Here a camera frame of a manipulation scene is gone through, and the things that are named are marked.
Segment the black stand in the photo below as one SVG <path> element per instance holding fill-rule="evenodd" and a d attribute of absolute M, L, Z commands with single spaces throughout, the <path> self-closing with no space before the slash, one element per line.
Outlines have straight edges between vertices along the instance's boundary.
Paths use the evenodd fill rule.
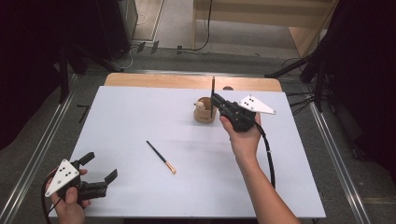
<path fill-rule="evenodd" d="M 335 35 L 339 32 L 339 27 L 342 24 L 343 20 L 345 17 L 348 15 L 348 13 L 351 12 L 351 9 L 353 8 L 354 4 L 341 4 L 343 0 L 340 0 L 338 3 L 333 16 L 332 16 L 332 21 L 329 26 L 329 30 L 327 34 L 323 37 L 323 39 L 320 41 L 318 44 L 318 47 L 309 54 L 308 56 L 300 59 L 299 61 L 290 64 L 286 66 L 285 68 L 274 72 L 272 74 L 264 75 L 264 77 L 271 77 L 271 78 L 277 78 L 281 77 L 288 72 L 306 64 L 305 69 L 300 75 L 300 80 L 303 83 L 308 83 L 312 80 L 312 78 L 315 76 L 315 74 L 318 74 L 317 77 L 317 82 L 316 82 L 316 89 L 315 89 L 315 105 L 318 108 L 319 112 L 321 112 L 321 106 L 320 106 L 320 100 L 321 100 L 321 92 L 323 89 L 323 82 L 324 78 L 326 75 L 326 66 L 325 66 L 325 52 L 328 51 L 328 47 L 330 46 L 329 43 L 331 43 L 334 40 Z"/>
<path fill-rule="evenodd" d="M 87 65 L 78 55 L 78 52 L 92 59 L 94 62 L 102 65 L 109 72 L 123 72 L 123 70 L 117 70 L 114 66 L 97 57 L 94 53 L 88 51 L 87 49 L 84 49 L 83 47 L 78 45 L 71 45 L 68 42 L 64 41 L 59 50 L 59 67 L 61 75 L 61 97 L 59 100 L 59 104 L 64 102 L 64 99 L 69 93 L 69 75 L 67 72 L 67 62 L 70 63 L 70 66 L 77 74 L 84 75 L 87 71 Z"/>

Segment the gray floor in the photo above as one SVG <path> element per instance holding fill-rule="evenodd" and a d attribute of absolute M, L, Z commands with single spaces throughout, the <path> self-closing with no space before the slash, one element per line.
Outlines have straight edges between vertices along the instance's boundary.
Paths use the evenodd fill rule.
<path fill-rule="evenodd" d="M 179 8 L 181 8 L 181 6 L 190 3 L 191 1 L 181 0 L 165 1 L 162 20 L 156 35 L 157 40 L 161 39 L 160 45 L 163 44 L 163 47 L 172 48 L 171 46 L 173 45 L 184 46 L 190 43 L 190 40 L 187 38 L 188 35 L 176 35 L 179 33 L 174 33 L 172 29 L 177 29 L 178 26 L 169 25 L 173 23 L 168 23 L 166 19 L 166 17 L 175 16 L 175 13 L 172 13 L 169 8 L 175 8 L 175 4 L 180 4 Z M 179 21 L 186 22 L 186 26 L 188 24 L 185 20 L 180 19 Z M 173 38 L 167 37 L 165 31 L 168 28 L 171 29 L 168 30 L 168 35 L 172 34 L 171 37 Z M 295 57 L 297 52 L 292 47 L 287 29 L 282 27 L 269 27 L 267 31 L 271 31 L 273 28 L 275 30 L 267 33 L 266 36 L 267 38 L 269 38 L 269 36 L 273 36 L 274 38 L 265 42 L 272 50 L 258 52 L 258 50 L 262 49 L 260 46 L 257 47 L 257 44 L 261 41 L 258 41 L 258 43 L 252 41 L 249 44 L 252 48 L 238 50 L 238 55 L 236 55 L 236 51 L 229 50 L 228 47 L 224 49 L 215 48 L 216 42 L 224 43 L 222 42 L 224 40 L 216 40 L 216 35 L 213 35 L 215 43 L 212 43 L 211 53 L 208 54 L 182 53 L 176 55 L 174 51 L 165 50 L 158 50 L 157 53 L 150 54 L 149 48 L 146 48 L 140 53 L 136 53 L 136 50 L 134 50 L 131 53 L 134 58 L 134 63 L 125 71 L 159 70 L 198 73 L 210 72 L 239 74 L 241 77 L 262 77 L 264 74 L 279 70 L 282 67 L 282 63 L 285 62 L 285 59 Z M 230 40 L 227 43 L 232 45 L 233 41 Z M 129 62 L 128 55 L 125 55 L 116 63 L 119 65 L 126 65 L 129 64 Z M 79 123 L 79 121 L 84 109 L 78 107 L 78 105 L 90 105 L 98 87 L 103 85 L 108 75 L 108 72 L 104 68 L 95 63 L 88 62 L 88 66 L 89 70 L 87 74 L 85 76 L 78 76 L 73 84 L 74 95 L 70 105 L 64 114 L 64 118 L 56 134 L 52 138 L 44 160 L 38 166 L 32 184 L 29 186 L 26 194 L 21 196 L 21 205 L 16 205 L 19 209 L 16 211 L 12 223 L 45 222 L 40 207 L 39 193 L 41 184 L 47 173 L 58 165 L 61 159 L 70 157 L 83 127 L 83 122 Z M 279 79 L 283 91 L 303 92 L 303 86 L 298 79 L 300 70 L 296 69 L 290 73 L 291 75 L 285 75 Z M 30 119 L 18 138 L 10 146 L 0 151 L 0 164 L 2 167 L 0 172 L 3 177 L 0 181 L 0 206 L 2 210 L 7 203 L 8 196 L 14 186 L 17 185 L 26 164 L 35 152 L 35 148 L 39 144 L 42 134 L 46 131 L 50 119 L 59 106 L 57 103 L 59 95 L 59 90 L 55 91 Z M 291 96 L 289 100 L 293 103 L 301 101 L 304 98 L 304 95 Z M 372 220 L 372 223 L 395 223 L 396 187 L 391 182 L 388 172 L 375 162 L 362 162 L 353 158 L 351 145 L 346 138 L 341 124 L 326 105 L 327 104 L 324 102 L 323 115 L 327 120 L 327 124 L 340 150 L 347 170 L 364 201 L 364 207 L 366 208 L 369 218 Z M 318 130 L 318 125 L 316 124 L 311 109 L 307 107 L 301 113 L 297 114 L 295 116 L 295 121 L 327 215 L 326 218 L 321 219 L 318 223 L 357 223 L 339 176 L 334 169 L 329 152 Z M 87 223 L 123 223 L 123 221 L 122 219 L 87 218 Z M 309 219 L 304 219 L 302 222 L 312 223 Z M 135 219 L 130 220 L 128 223 L 147 222 Z"/>
<path fill-rule="evenodd" d="M 138 20 L 134 30 L 134 40 L 148 42 L 154 40 L 163 12 L 163 3 L 163 0 L 135 0 Z"/>
<path fill-rule="evenodd" d="M 192 48 L 192 0 L 166 0 L 155 35 L 160 48 Z M 196 48 L 206 42 L 207 21 L 196 23 Z M 268 58 L 299 57 L 285 27 L 225 21 L 210 22 L 210 41 L 202 52 L 260 55 Z"/>

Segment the floor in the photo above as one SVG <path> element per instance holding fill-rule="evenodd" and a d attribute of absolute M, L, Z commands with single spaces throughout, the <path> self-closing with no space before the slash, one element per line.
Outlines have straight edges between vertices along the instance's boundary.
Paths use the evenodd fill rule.
<path fill-rule="evenodd" d="M 134 40 L 153 42 L 163 13 L 163 0 L 135 0 L 137 24 Z"/>
<path fill-rule="evenodd" d="M 191 6 L 191 0 L 164 0 L 162 13 L 156 14 L 160 15 L 160 19 L 153 35 L 153 41 L 159 41 L 160 48 L 191 47 Z M 199 41 L 196 45 L 200 46 L 205 42 L 205 21 L 202 21 L 201 26 L 198 25 L 198 30 Z M 123 66 L 132 63 L 132 66 L 126 69 L 127 72 L 136 70 L 217 72 L 243 74 L 241 76 L 245 77 L 262 76 L 275 72 L 285 65 L 293 63 L 294 58 L 298 58 L 298 52 L 285 27 L 247 26 L 214 21 L 210 23 L 209 44 L 200 54 L 183 52 L 181 56 L 177 57 L 174 50 L 150 54 L 150 48 L 145 48 L 140 53 L 135 50 L 131 51 L 130 55 L 134 58 L 132 62 L 129 55 L 125 55 L 114 63 Z M 89 64 L 89 69 L 88 75 L 76 76 L 72 79 L 71 85 L 75 92 L 69 105 L 57 104 L 59 92 L 56 91 L 29 121 L 17 141 L 0 151 L 0 164 L 4 177 L 0 182 L 0 206 L 2 209 L 6 208 L 0 216 L 0 221 L 6 220 L 5 215 L 9 215 L 10 219 L 7 220 L 13 219 L 13 223 L 43 222 L 40 208 L 37 206 L 42 178 L 61 158 L 70 157 L 83 126 L 83 122 L 79 121 L 84 113 L 84 108 L 78 105 L 92 103 L 97 88 L 103 85 L 108 74 L 107 71 L 92 64 Z M 279 79 L 285 92 L 304 91 L 304 87 L 298 79 L 300 73 L 300 70 L 296 69 Z M 290 97 L 290 103 L 305 98 L 304 95 L 295 97 Z M 307 158 L 317 182 L 318 192 L 328 216 L 319 220 L 318 223 L 395 223 L 396 188 L 387 171 L 375 162 L 356 160 L 351 153 L 351 145 L 343 133 L 343 128 L 337 117 L 329 107 L 323 107 L 322 115 L 326 119 L 328 129 L 331 131 L 331 138 L 346 167 L 344 175 L 338 173 L 334 166 L 332 153 L 323 140 L 322 133 L 316 131 L 318 123 L 314 119 L 315 108 L 309 106 L 295 116 Z M 53 127 L 56 133 L 49 136 L 50 143 L 42 142 L 40 140 L 43 134 L 47 133 L 50 119 L 54 113 L 57 113 L 62 120 Z M 39 153 L 45 155 L 42 161 L 31 166 L 32 169 L 25 170 L 32 155 Z M 18 186 L 21 181 L 21 177 L 29 172 L 36 172 L 36 175 L 24 183 L 28 189 L 15 189 L 15 186 Z M 370 218 L 370 222 L 359 222 L 355 218 L 346 194 L 348 186 L 343 184 L 344 181 L 340 176 L 349 177 L 352 181 L 352 187 L 359 193 L 362 207 L 365 209 L 363 213 Z M 21 199 L 21 204 L 7 204 L 7 199 L 10 196 Z M 312 223 L 313 221 L 304 219 L 302 222 Z M 147 221 L 132 220 L 132 222 L 127 222 L 119 219 L 91 218 L 87 220 L 87 223 L 147 223 Z"/>

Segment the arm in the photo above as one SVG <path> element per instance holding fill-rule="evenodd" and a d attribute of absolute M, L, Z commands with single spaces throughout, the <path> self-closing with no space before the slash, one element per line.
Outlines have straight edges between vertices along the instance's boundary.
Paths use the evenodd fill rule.
<path fill-rule="evenodd" d="M 257 147 L 261 138 L 257 128 L 253 127 L 246 133 L 236 133 L 225 117 L 221 116 L 220 121 L 230 135 L 233 154 L 259 223 L 300 223 L 272 187 L 257 161 Z M 260 114 L 256 115 L 256 121 L 261 123 Z"/>
<path fill-rule="evenodd" d="M 81 169 L 81 175 L 85 175 L 88 173 L 87 170 Z M 85 221 L 85 214 L 82 207 L 77 204 L 78 199 L 78 191 L 76 188 L 70 188 L 66 192 L 65 199 L 62 200 L 58 193 L 53 193 L 50 196 L 52 203 L 56 204 L 55 210 L 56 214 L 58 214 L 59 223 L 60 224 L 83 224 Z M 91 204 L 91 201 L 83 201 L 82 206 L 87 207 Z"/>

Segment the black equipment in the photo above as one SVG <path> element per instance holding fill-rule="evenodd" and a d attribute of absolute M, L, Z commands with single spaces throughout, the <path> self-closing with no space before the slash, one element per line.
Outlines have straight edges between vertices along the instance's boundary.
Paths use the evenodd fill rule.
<path fill-rule="evenodd" d="M 233 130 L 237 133 L 245 133 L 249 131 L 254 125 L 256 125 L 257 129 L 262 135 L 262 139 L 264 140 L 265 150 L 267 152 L 268 158 L 268 166 L 271 173 L 271 184 L 275 188 L 275 170 L 271 156 L 271 149 L 264 129 L 255 120 L 256 112 L 246 110 L 245 108 L 239 106 L 237 102 L 231 103 L 230 101 L 224 100 L 220 95 L 214 93 L 213 89 L 210 101 L 212 105 L 219 109 L 220 115 L 224 116 L 231 122 L 233 125 Z"/>
<path fill-rule="evenodd" d="M 129 50 L 117 0 L 72 1 L 68 5 L 70 11 L 64 16 L 64 24 L 72 42 L 110 61 Z"/>
<path fill-rule="evenodd" d="M 85 165 L 86 163 L 91 161 L 94 157 L 95 157 L 94 153 L 90 152 L 87 155 L 85 155 L 84 157 L 82 157 L 81 159 L 79 159 L 77 161 L 70 162 L 70 164 L 72 164 L 73 167 L 76 168 L 76 170 L 79 171 L 79 166 L 80 165 Z M 48 217 L 49 212 L 47 211 L 45 195 L 46 195 L 46 188 L 50 188 L 50 185 L 48 187 L 47 183 L 50 181 L 50 179 L 55 177 L 55 174 L 57 174 L 58 172 L 61 172 L 61 171 L 62 171 L 62 169 L 56 169 L 51 174 L 49 174 L 47 176 L 47 178 L 45 179 L 45 181 L 43 183 L 43 186 L 41 188 L 41 206 L 42 206 L 46 221 L 49 224 L 50 224 L 50 219 Z M 66 196 L 67 190 L 69 188 L 71 188 L 71 187 L 76 187 L 76 189 L 78 190 L 78 204 L 82 206 L 82 202 L 83 201 L 86 201 L 86 200 L 89 200 L 89 199 L 94 199 L 94 198 L 104 198 L 104 197 L 106 197 L 106 191 L 107 191 L 108 185 L 111 182 L 113 182 L 113 180 L 116 179 L 117 176 L 118 176 L 117 169 L 115 169 L 113 172 L 111 172 L 110 175 L 105 177 L 105 181 L 104 182 L 87 183 L 85 181 L 81 181 L 81 176 L 80 176 L 80 174 L 78 174 L 75 178 L 70 180 L 63 187 L 61 187 L 57 191 L 57 193 L 58 193 L 58 196 L 62 200 L 65 200 L 65 196 Z"/>
<path fill-rule="evenodd" d="M 90 160 L 95 157 L 93 152 L 88 153 L 84 157 L 82 157 L 78 161 L 71 162 L 73 166 L 79 170 L 80 165 L 85 165 Z M 66 196 L 66 192 L 71 187 L 76 187 L 78 190 L 78 204 L 81 205 L 82 201 L 94 199 L 94 198 L 104 198 L 106 197 L 107 186 L 113 182 L 115 178 L 117 178 L 117 169 L 114 170 L 110 175 L 105 177 L 105 182 L 98 182 L 98 183 L 87 183 L 85 181 L 81 181 L 80 175 L 70 181 L 68 184 L 63 186 L 61 189 L 57 191 L 58 196 L 61 197 L 63 200 Z"/>
<path fill-rule="evenodd" d="M 396 22 L 393 2 L 340 0 L 327 34 L 310 55 L 265 77 L 280 77 L 304 64 L 300 79 L 315 74 L 315 104 L 320 111 L 322 87 L 351 141 L 354 156 L 374 160 L 396 183 L 395 104 Z"/>
<path fill-rule="evenodd" d="M 246 110 L 237 102 L 226 101 L 217 93 L 212 94 L 211 102 L 219 109 L 220 114 L 231 122 L 233 130 L 237 133 L 245 133 L 254 126 L 256 112 Z"/>

